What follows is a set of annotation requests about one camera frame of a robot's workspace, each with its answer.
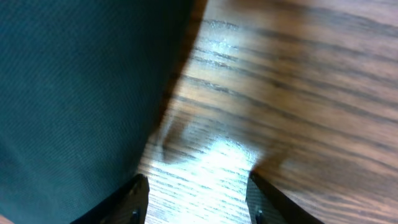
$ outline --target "wooden table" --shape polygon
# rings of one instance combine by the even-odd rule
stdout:
[[[396,0],[197,0],[147,223],[249,223],[252,169],[325,223],[398,223],[397,71]]]

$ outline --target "teal fabric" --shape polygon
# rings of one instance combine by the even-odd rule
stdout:
[[[0,2],[0,213],[69,223],[131,179],[191,5]]]

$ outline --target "wooden surface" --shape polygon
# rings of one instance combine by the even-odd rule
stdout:
[[[198,0],[147,223],[249,223],[251,169],[326,223],[398,223],[397,71],[396,0]]]

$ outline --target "glossy wood surface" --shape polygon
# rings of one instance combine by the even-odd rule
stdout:
[[[325,223],[398,223],[398,2],[197,0],[139,166],[147,223],[249,223],[249,171]]]

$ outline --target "brown wooden tabletop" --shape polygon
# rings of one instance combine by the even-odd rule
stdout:
[[[249,223],[252,169],[325,223],[398,223],[397,72],[396,0],[197,0],[147,223]]]

